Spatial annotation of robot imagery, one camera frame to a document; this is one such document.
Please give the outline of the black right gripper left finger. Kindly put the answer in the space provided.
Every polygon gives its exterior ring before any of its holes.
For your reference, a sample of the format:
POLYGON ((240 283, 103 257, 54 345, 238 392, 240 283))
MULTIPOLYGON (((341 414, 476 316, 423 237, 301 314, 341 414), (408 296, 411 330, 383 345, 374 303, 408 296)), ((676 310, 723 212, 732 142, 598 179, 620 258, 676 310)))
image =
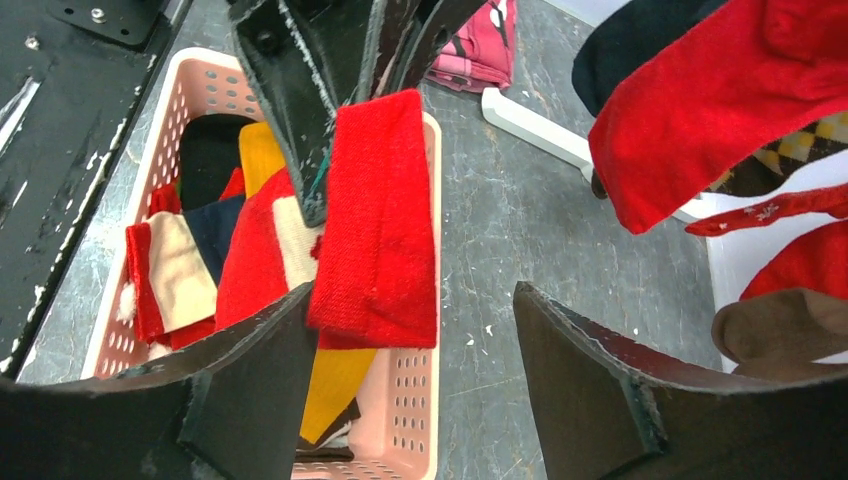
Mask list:
POLYGON ((1 383, 5 479, 287 479, 317 346, 303 284, 106 378, 1 383))

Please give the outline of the black sock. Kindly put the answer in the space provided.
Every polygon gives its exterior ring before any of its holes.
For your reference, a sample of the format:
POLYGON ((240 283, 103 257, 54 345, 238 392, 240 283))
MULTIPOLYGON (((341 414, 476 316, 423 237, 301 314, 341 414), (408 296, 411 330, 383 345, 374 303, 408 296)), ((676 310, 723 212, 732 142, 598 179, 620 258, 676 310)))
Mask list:
POLYGON ((634 0, 589 35, 572 68, 572 86, 592 116, 640 66, 724 5, 723 0, 634 0))

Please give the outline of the red white patterned sock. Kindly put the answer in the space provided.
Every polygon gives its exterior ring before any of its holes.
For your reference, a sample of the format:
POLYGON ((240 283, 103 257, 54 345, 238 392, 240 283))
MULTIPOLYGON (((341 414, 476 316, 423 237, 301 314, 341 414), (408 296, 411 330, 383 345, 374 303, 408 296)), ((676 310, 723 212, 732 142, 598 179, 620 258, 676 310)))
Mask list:
POLYGON ((645 233, 761 146, 847 107, 843 1, 730 1, 621 82, 588 143, 645 233))

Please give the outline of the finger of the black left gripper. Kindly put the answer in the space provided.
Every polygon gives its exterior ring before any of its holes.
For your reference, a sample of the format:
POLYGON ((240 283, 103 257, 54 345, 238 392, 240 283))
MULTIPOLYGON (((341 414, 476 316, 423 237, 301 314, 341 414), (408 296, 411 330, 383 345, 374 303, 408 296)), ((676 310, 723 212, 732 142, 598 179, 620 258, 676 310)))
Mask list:
POLYGON ((303 220, 326 219, 336 118, 364 98, 382 1, 231 1, 239 62, 281 147, 303 220))
POLYGON ((387 1, 377 37, 377 95, 414 88, 483 0, 387 1))

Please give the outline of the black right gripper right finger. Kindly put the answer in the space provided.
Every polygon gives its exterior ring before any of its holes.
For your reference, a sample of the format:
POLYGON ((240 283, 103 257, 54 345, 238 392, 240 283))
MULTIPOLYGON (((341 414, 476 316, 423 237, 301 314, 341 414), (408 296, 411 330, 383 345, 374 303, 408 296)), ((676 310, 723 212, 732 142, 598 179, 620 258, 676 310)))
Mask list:
POLYGON ((517 283, 513 311, 551 479, 843 479, 847 378, 789 384, 681 361, 517 283))

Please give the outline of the red cloth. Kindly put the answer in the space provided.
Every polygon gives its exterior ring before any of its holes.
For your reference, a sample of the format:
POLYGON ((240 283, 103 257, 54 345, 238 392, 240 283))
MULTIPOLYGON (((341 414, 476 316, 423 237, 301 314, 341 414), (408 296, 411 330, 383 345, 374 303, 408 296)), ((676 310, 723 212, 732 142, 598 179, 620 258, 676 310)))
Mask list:
POLYGON ((436 255, 418 90, 338 112, 307 323, 328 350, 432 348, 436 255))

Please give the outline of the yellow cloth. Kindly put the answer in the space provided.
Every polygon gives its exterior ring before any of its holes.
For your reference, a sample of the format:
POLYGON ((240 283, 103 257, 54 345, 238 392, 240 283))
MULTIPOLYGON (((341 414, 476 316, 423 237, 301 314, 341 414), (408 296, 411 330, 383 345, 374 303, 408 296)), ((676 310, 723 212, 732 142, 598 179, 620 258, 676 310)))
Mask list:
POLYGON ((376 356, 375 349, 319 349, 313 362, 300 437, 317 445, 357 395, 376 356))

